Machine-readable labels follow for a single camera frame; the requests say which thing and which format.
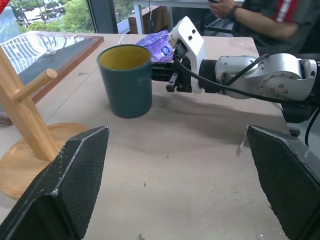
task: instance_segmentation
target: window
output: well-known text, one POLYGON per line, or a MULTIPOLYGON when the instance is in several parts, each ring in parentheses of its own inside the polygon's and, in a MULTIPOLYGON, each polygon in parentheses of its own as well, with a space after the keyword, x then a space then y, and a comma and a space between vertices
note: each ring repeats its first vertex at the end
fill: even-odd
POLYGON ((95 32, 86 0, 11 0, 0 14, 0 43, 28 31, 95 32))
POLYGON ((119 24, 134 14, 133 0, 113 0, 116 23, 119 24))

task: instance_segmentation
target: person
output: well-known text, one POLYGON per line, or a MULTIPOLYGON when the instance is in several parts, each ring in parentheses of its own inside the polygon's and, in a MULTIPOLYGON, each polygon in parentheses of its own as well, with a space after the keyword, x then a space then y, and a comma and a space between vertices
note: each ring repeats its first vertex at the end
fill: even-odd
POLYGON ((234 20, 232 30, 252 37, 259 54, 297 54, 320 14, 320 0, 220 0, 213 14, 234 20))

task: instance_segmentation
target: table surface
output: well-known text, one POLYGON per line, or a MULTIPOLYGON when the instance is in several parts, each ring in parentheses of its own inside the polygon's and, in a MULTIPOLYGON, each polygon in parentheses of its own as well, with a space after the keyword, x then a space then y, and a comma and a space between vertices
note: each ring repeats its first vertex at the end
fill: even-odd
MULTIPOLYGON (((146 240, 256 240, 261 229, 280 228, 250 149, 236 152, 249 124, 288 133, 281 110, 256 99, 169 93, 165 83, 153 82, 147 114, 116 117, 96 58, 143 35, 103 36, 104 43, 36 104, 48 125, 109 126, 102 183, 85 240, 134 240, 140 234, 146 240)), ((204 39, 209 59, 258 55, 251 38, 204 39)), ((0 136, 6 136, 0 138, 0 156, 21 137, 5 125, 0 136)), ((0 193, 0 222, 14 204, 0 193)))

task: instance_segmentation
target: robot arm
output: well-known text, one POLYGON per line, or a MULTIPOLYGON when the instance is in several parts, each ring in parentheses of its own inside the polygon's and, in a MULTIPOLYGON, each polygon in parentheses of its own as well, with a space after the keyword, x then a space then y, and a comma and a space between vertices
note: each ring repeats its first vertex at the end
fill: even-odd
POLYGON ((320 105, 320 62, 287 53, 206 59, 204 40, 188 17, 174 27, 168 41, 174 62, 152 66, 153 79, 168 82, 168 92, 203 89, 236 99, 320 105))

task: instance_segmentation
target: person's hand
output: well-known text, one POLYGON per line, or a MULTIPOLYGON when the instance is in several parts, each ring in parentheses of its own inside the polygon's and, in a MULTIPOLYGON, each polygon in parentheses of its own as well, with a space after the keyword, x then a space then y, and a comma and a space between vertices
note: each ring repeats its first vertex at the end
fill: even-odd
POLYGON ((219 3, 210 2, 210 10, 213 14, 226 18, 236 5, 234 0, 220 0, 219 3))

